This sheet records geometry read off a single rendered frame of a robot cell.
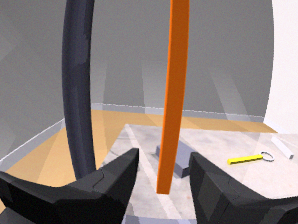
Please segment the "yellow handle with white loop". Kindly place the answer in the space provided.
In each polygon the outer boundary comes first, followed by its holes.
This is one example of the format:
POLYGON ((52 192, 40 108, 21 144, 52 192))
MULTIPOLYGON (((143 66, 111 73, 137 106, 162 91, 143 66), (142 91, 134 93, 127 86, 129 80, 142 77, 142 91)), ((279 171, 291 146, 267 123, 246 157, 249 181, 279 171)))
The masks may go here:
POLYGON ((238 157, 238 159, 227 159, 227 163, 229 164, 238 164, 238 163, 246 163, 246 161, 254 161, 254 160, 266 160, 266 161, 274 161, 275 156, 273 153, 261 151, 259 152, 259 155, 257 156, 247 156, 247 157, 238 157), (266 157, 263 157, 261 153, 267 153, 267 155, 273 156, 273 159, 266 159, 266 157))

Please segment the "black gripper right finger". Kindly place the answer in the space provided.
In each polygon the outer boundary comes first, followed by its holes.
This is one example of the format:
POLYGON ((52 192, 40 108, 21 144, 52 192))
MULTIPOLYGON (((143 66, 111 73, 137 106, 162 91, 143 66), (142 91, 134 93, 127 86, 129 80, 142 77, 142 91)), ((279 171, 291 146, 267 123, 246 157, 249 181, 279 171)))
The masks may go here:
POLYGON ((298 196, 267 198, 190 152, 190 189, 197 224, 297 224, 298 196))

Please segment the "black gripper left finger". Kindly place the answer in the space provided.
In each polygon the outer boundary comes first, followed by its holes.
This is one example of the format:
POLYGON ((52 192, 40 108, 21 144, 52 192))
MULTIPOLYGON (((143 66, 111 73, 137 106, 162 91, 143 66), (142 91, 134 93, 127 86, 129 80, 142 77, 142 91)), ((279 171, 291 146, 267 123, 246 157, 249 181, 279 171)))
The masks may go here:
POLYGON ((0 198, 35 224, 122 224, 136 181, 140 148, 63 186, 32 183, 0 172, 0 198))

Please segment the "white rectangular bar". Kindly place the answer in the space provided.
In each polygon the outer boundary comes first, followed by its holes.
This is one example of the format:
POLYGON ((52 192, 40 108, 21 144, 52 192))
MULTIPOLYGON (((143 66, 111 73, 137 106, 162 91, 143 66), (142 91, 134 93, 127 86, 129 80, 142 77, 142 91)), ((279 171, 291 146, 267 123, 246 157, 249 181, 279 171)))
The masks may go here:
POLYGON ((283 152, 283 153, 285 153, 285 156, 287 157, 287 159, 293 159, 293 152, 291 152, 290 151, 290 149, 287 149, 286 148, 286 145, 285 144, 283 144, 283 143, 281 143, 281 141, 279 141, 278 139, 277 139, 277 137, 274 137, 274 136, 271 136, 271 141, 273 141, 273 143, 275 144, 275 145, 277 145, 277 147, 279 148, 279 149, 281 149, 281 151, 283 152))

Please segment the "grey flat box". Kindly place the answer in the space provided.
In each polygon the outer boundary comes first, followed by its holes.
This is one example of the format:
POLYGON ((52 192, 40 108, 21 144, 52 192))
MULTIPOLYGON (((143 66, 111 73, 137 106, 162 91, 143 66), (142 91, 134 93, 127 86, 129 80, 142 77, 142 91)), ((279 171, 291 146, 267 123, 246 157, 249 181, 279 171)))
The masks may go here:
MULTIPOLYGON (((160 157, 161 145, 156 145, 156 156, 160 157)), ((174 171, 178 177, 184 179, 189 176, 189 157, 190 152, 196 152, 189 145, 178 143, 176 151, 176 161, 174 161, 174 171)))

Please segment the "orange handle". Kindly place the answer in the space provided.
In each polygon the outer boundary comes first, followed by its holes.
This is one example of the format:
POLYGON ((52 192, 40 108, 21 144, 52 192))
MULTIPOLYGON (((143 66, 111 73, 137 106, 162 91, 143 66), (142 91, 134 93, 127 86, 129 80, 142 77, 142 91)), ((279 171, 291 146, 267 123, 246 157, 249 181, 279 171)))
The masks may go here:
POLYGON ((162 121, 160 164, 158 164, 157 194, 169 194, 172 188, 174 161, 180 143, 186 61, 189 44, 189 2, 170 0, 168 77, 166 77, 164 121, 162 121))

